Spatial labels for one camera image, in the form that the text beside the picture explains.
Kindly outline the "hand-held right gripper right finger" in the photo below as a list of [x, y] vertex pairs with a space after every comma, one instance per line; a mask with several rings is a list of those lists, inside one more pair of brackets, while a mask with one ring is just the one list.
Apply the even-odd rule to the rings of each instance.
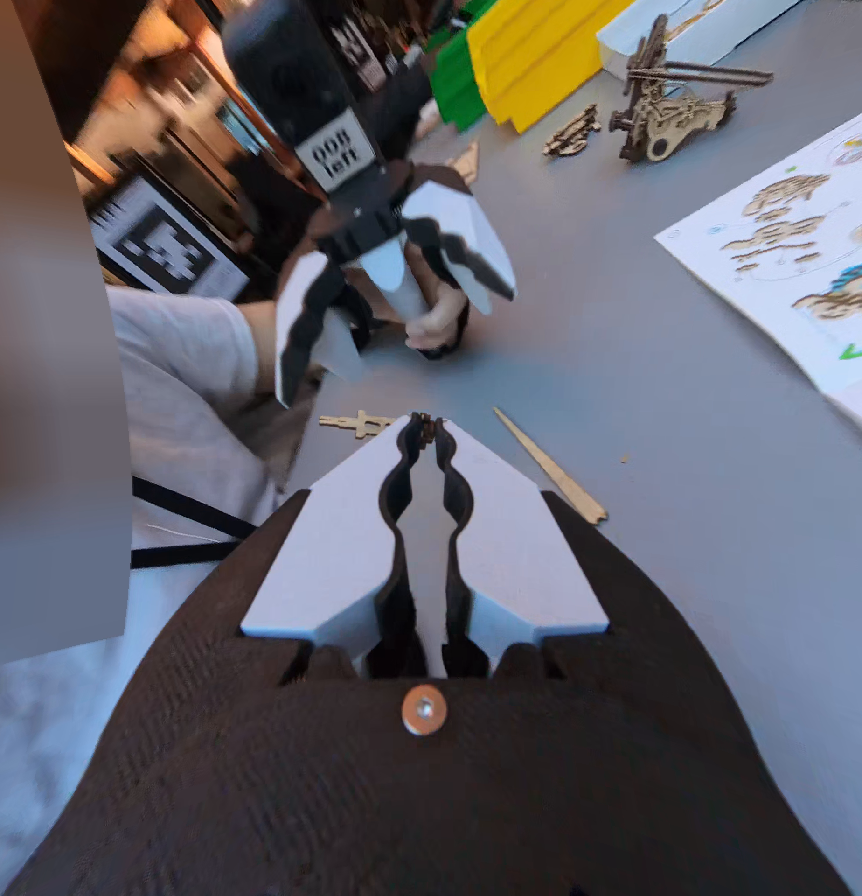
[[515, 644], [598, 635], [607, 615], [545, 494], [455, 423], [435, 422], [454, 521], [445, 582], [448, 678], [486, 678]]

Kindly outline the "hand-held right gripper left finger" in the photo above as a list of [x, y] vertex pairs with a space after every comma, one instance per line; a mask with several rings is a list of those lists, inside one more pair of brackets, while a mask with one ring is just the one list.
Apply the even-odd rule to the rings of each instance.
[[423, 421], [396, 419], [309, 489], [241, 621], [263, 639], [363, 659], [370, 678], [421, 678], [423, 646], [398, 523], [412, 500]]

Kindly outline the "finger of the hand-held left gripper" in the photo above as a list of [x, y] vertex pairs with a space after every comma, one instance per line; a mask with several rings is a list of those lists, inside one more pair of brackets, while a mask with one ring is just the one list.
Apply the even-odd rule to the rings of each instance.
[[276, 301], [275, 396], [290, 409], [312, 366], [340, 378], [362, 373], [367, 303], [324, 253], [303, 254]]
[[402, 207], [408, 241], [443, 280], [458, 286], [481, 315], [491, 296], [512, 301], [516, 278], [504, 244], [463, 181], [420, 181]]

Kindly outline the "small wooden model part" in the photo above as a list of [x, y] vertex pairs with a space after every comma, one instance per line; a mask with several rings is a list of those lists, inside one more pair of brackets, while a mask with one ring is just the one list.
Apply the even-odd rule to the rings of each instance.
[[412, 410], [400, 417], [385, 417], [358, 410], [353, 416], [321, 415], [317, 419], [318, 426], [353, 433], [356, 440], [365, 441], [379, 437], [392, 430], [392, 439], [406, 433], [406, 438], [418, 445], [418, 450], [433, 444], [437, 440], [438, 420], [429, 413]]

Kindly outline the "person's left forearm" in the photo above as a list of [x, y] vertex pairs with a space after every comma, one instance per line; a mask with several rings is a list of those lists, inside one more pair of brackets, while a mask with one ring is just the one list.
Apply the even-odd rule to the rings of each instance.
[[275, 393], [277, 351], [277, 310], [276, 303], [262, 300], [246, 303], [237, 307], [243, 316], [257, 358], [256, 395], [268, 396]]

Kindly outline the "person's left hand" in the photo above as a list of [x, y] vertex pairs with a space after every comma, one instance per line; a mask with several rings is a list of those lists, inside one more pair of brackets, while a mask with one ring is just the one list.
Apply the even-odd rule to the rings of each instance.
[[405, 324], [406, 346], [426, 354], [454, 350], [470, 311], [468, 297], [432, 270], [418, 246], [406, 243], [404, 256], [428, 306], [425, 314]]

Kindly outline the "laser-cut wooden part sheet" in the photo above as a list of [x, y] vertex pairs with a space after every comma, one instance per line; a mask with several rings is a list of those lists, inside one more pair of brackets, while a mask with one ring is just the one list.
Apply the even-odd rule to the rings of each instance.
[[479, 141], [472, 140], [458, 155], [449, 158], [446, 166], [457, 173], [467, 187], [473, 185], [479, 175]]

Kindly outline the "thin wooden stick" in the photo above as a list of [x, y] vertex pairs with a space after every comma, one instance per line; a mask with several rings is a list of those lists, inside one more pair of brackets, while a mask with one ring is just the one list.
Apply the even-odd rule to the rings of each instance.
[[509, 430], [515, 440], [523, 447], [527, 454], [537, 463], [556, 488], [562, 493], [564, 499], [592, 525], [598, 525], [609, 519], [608, 511], [594, 499], [579, 483], [577, 483], [559, 464], [546, 454], [536, 442], [526, 433], [520, 430], [515, 422], [507, 417], [504, 412], [492, 408], [495, 416]]

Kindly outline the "person's white shirt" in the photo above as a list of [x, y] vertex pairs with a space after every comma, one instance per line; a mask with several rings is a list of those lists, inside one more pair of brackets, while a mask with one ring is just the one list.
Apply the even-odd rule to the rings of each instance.
[[[134, 476], [261, 525], [280, 504], [232, 429], [258, 399], [257, 358], [231, 302], [107, 287]], [[130, 573], [122, 635], [0, 666], [0, 894], [56, 822], [161, 629], [216, 566]]]

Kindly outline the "black and white marker sign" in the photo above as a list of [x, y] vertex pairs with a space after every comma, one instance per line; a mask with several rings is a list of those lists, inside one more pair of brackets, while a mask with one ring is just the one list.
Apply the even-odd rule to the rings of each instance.
[[148, 172], [126, 173], [86, 210], [101, 266], [122, 285], [236, 302], [252, 283], [220, 232]]

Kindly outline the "small wooden gear cluster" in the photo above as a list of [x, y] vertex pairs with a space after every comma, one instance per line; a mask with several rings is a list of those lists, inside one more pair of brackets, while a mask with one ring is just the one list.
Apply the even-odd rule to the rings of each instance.
[[601, 130], [598, 105], [593, 102], [553, 133], [545, 142], [542, 155], [550, 161], [573, 158], [582, 153], [589, 145], [591, 136], [600, 133]]

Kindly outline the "yellow plastic bin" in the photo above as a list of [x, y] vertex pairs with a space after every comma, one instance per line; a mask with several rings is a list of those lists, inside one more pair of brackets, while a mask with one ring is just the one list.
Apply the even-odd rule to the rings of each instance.
[[603, 68], [598, 33], [631, 1], [498, 1], [469, 28], [481, 99], [523, 134]]

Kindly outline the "wooden gear model assembly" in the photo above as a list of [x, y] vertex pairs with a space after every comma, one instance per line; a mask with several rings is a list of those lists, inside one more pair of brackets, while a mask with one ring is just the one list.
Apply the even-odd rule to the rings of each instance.
[[696, 134], [723, 127], [737, 108], [741, 90], [765, 87], [774, 74], [667, 58], [667, 14], [654, 20], [626, 65], [625, 110], [616, 110], [608, 130], [626, 134], [619, 156], [628, 162], [661, 162]]

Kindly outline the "white cardboard tray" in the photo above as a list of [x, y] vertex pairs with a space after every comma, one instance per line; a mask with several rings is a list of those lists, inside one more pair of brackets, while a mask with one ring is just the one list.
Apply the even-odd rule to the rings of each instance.
[[783, 15], [795, 1], [637, 1], [597, 32], [604, 70], [622, 78], [639, 41], [667, 16], [668, 61], [714, 64]]

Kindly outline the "model instruction booklet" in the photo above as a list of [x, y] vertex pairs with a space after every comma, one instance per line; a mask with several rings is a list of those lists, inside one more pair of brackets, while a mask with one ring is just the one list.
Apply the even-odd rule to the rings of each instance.
[[862, 429], [862, 113], [655, 240]]

